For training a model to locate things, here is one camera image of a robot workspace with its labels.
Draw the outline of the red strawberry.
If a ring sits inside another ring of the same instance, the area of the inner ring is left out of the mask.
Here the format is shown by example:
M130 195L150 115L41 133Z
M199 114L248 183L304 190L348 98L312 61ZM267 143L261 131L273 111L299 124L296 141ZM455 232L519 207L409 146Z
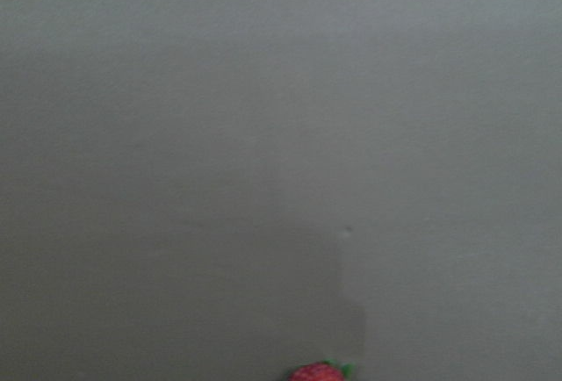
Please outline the red strawberry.
M354 371L352 363L324 360L302 365L292 371L287 381L346 381Z

